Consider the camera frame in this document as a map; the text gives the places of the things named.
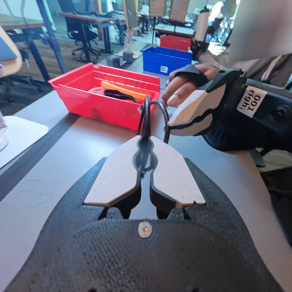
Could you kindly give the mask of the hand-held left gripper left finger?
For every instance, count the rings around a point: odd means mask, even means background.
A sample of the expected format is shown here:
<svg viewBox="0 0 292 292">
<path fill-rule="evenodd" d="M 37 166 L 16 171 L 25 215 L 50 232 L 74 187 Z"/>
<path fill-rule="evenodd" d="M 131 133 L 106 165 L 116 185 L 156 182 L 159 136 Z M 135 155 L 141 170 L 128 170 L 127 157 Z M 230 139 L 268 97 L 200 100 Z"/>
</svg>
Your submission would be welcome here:
<svg viewBox="0 0 292 292">
<path fill-rule="evenodd" d="M 133 164 L 141 136 L 120 145 L 105 160 L 84 204 L 111 207 L 138 189 L 139 174 Z"/>
</svg>

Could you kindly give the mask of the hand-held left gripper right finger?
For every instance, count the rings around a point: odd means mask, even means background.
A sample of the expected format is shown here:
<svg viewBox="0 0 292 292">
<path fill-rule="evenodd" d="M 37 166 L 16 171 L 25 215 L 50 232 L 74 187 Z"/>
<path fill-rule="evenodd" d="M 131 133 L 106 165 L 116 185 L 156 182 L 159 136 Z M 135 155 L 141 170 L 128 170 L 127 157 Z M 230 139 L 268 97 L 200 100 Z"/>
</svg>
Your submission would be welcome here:
<svg viewBox="0 0 292 292">
<path fill-rule="evenodd" d="M 150 200 L 158 210 L 184 209 L 206 203 L 184 157 L 170 145 L 150 137 Z"/>
</svg>

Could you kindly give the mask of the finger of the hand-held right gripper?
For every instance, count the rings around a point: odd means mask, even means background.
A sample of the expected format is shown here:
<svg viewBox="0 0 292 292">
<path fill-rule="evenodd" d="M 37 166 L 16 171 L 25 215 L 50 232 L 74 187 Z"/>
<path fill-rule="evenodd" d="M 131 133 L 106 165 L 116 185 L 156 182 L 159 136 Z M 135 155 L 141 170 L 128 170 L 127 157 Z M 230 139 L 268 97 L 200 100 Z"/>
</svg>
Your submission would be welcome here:
<svg viewBox="0 0 292 292">
<path fill-rule="evenodd" d="M 181 126 L 191 123 L 202 116 L 208 109 L 215 109 L 220 104 L 225 87 L 219 87 L 211 92 L 195 90 L 184 100 L 171 116 L 168 126 Z"/>
<path fill-rule="evenodd" d="M 203 118 L 200 122 L 194 122 L 193 124 L 187 125 L 179 125 L 179 126 L 171 126 L 169 123 L 170 134 L 174 136 L 196 136 L 201 135 L 201 132 L 205 132 L 210 128 L 211 123 L 213 121 L 213 115 L 209 114 L 205 118 Z"/>
</svg>

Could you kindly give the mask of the red plastic bin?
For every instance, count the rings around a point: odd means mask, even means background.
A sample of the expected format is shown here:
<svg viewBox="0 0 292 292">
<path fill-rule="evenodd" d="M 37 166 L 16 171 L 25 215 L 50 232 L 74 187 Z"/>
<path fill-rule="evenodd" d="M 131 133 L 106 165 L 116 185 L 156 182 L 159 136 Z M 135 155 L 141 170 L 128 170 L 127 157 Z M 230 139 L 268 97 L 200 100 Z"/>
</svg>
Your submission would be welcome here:
<svg viewBox="0 0 292 292">
<path fill-rule="evenodd" d="M 173 35 L 161 35 L 160 47 L 188 52 L 191 47 L 191 39 Z"/>
<path fill-rule="evenodd" d="M 137 109 L 143 100 L 136 99 L 137 103 L 134 103 L 88 92 L 94 87 L 101 87 L 101 81 L 147 90 L 151 93 L 151 101 L 158 100 L 160 96 L 159 77 L 106 65 L 95 66 L 93 63 L 53 78 L 49 84 L 70 113 L 137 130 L 140 120 Z"/>
</svg>

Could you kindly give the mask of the blue plastic bin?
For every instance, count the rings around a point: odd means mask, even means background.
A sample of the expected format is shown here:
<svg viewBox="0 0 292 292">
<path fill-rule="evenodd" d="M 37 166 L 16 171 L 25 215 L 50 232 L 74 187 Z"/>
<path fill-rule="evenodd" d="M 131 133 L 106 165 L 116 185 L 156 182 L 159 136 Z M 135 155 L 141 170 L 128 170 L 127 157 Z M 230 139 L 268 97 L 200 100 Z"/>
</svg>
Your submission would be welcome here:
<svg viewBox="0 0 292 292">
<path fill-rule="evenodd" d="M 169 75 L 172 71 L 192 64 L 192 53 L 165 47 L 148 46 L 142 50 L 143 70 Z"/>
</svg>

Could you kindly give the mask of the orange plastic strip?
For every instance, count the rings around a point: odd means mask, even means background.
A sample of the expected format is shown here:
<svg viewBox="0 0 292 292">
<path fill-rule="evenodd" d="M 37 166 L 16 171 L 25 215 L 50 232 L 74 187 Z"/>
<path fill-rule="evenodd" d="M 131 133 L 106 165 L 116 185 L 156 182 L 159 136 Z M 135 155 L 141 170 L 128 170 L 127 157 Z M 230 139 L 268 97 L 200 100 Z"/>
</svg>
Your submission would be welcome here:
<svg viewBox="0 0 292 292">
<path fill-rule="evenodd" d="M 101 87 L 108 90 L 118 90 L 124 94 L 130 95 L 135 99 L 144 100 L 146 96 L 151 96 L 151 93 L 147 90 L 132 88 L 130 86 L 116 85 L 111 82 L 101 81 Z"/>
</svg>

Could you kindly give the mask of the brown notice board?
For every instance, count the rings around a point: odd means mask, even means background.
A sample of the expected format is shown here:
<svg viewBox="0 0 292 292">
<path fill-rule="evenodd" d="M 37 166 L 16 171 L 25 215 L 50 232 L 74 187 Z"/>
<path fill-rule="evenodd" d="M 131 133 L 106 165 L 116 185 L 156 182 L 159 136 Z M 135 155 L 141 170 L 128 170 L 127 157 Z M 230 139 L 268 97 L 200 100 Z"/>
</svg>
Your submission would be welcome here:
<svg viewBox="0 0 292 292">
<path fill-rule="evenodd" d="M 183 23 L 188 9 L 189 0 L 173 0 L 169 19 Z"/>
<path fill-rule="evenodd" d="M 149 16 L 164 17 L 166 14 L 166 0 L 150 0 Z"/>
</svg>

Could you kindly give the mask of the black board on white stand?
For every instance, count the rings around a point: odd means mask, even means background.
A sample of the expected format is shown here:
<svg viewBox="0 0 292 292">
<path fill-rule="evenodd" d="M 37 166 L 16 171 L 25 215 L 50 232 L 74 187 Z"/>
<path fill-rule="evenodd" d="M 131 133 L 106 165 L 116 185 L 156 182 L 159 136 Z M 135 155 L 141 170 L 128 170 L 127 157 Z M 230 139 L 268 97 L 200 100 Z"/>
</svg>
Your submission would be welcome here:
<svg viewBox="0 0 292 292">
<path fill-rule="evenodd" d="M 1 83 L 10 81 L 22 67 L 23 59 L 15 43 L 5 30 L 1 36 Z M 45 125 L 17 116 L 3 116 L 0 130 L 0 168 L 10 163 L 30 146 L 44 137 L 49 131 Z"/>
</svg>

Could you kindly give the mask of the black board with wooden back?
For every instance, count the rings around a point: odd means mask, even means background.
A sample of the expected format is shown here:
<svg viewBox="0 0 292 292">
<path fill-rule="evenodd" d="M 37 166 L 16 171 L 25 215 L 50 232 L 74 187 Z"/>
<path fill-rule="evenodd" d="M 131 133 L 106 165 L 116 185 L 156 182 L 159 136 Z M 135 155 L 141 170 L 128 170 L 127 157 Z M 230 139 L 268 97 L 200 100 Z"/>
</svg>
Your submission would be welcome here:
<svg viewBox="0 0 292 292">
<path fill-rule="evenodd" d="M 125 14 L 126 31 L 127 31 L 126 38 L 124 41 L 124 47 L 122 50 L 122 56 L 124 52 L 132 51 L 134 59 L 138 59 L 142 55 L 142 52 L 134 51 L 131 49 L 134 33 L 140 29 L 138 25 L 138 17 L 136 14 L 135 1 L 123 0 L 122 4 L 123 4 L 123 11 Z"/>
</svg>

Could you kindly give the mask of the wooden office desk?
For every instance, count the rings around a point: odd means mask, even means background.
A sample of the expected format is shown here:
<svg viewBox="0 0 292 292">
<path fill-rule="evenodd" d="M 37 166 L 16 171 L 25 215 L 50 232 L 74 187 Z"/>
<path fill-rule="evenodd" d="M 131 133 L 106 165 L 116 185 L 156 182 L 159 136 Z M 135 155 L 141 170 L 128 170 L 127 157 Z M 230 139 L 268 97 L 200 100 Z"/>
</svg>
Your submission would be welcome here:
<svg viewBox="0 0 292 292">
<path fill-rule="evenodd" d="M 94 15 L 77 15 L 76 13 L 58 13 L 62 17 L 69 17 L 73 19 L 77 19 L 84 22 L 91 22 L 98 25 L 103 29 L 103 36 L 104 36 L 104 50 L 103 52 L 108 54 L 114 54 L 116 51 L 111 49 L 111 42 L 110 42 L 110 35 L 109 35 L 109 27 L 116 24 L 116 22 L 120 25 L 120 32 L 122 32 L 123 26 L 126 24 L 125 17 L 99 17 Z"/>
<path fill-rule="evenodd" d="M 43 32 L 40 31 L 45 24 L 41 20 L 35 19 L 22 19 L 17 16 L 9 16 L 1 14 L 0 24 L 5 31 L 12 31 L 15 29 L 21 29 L 24 33 L 24 42 L 28 45 L 30 52 L 38 66 L 38 69 L 45 80 L 50 80 L 47 68 L 42 60 L 42 57 L 34 43 L 34 40 L 40 38 L 39 35 Z"/>
</svg>

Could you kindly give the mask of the black office chair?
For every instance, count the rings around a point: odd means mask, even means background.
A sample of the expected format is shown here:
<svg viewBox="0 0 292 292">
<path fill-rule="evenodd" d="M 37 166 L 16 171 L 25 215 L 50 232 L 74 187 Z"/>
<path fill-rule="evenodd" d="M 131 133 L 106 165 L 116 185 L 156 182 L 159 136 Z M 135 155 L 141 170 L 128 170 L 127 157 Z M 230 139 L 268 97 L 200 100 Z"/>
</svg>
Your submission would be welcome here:
<svg viewBox="0 0 292 292">
<path fill-rule="evenodd" d="M 99 50 L 93 49 L 91 45 L 91 42 L 94 42 L 97 45 L 96 39 L 98 34 L 91 30 L 89 22 L 82 22 L 72 17 L 65 17 L 65 21 L 68 37 L 71 40 L 74 40 L 76 46 L 78 43 L 82 43 L 82 46 L 72 50 L 71 54 L 75 56 L 75 53 L 79 51 L 80 54 L 78 61 L 84 63 L 91 62 L 91 60 L 87 60 L 87 56 L 89 56 L 90 53 L 98 60 L 101 53 Z"/>
</svg>

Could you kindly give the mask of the black light stand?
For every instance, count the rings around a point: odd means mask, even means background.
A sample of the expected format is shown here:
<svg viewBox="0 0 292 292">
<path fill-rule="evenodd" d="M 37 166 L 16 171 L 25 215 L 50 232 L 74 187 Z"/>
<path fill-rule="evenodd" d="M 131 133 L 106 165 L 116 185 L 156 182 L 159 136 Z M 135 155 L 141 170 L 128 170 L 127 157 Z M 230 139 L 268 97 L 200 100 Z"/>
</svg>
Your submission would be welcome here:
<svg viewBox="0 0 292 292">
<path fill-rule="evenodd" d="M 60 45 L 57 42 L 57 39 L 56 39 L 55 34 L 54 34 L 54 31 L 52 29 L 51 22 L 49 20 L 48 14 L 46 12 L 44 2 L 43 2 L 43 0 L 37 0 L 36 2 L 38 4 L 40 13 L 42 15 L 45 27 L 46 27 L 46 29 L 48 31 L 51 47 L 52 47 L 52 49 L 54 51 L 54 54 L 56 56 L 56 60 L 57 60 L 58 65 L 60 67 L 60 71 L 61 71 L 62 74 L 64 74 L 64 73 L 67 72 L 67 69 L 66 69 L 66 66 L 65 66 L 65 63 L 64 63 L 64 59 L 63 59 L 62 54 L 61 54 Z"/>
</svg>

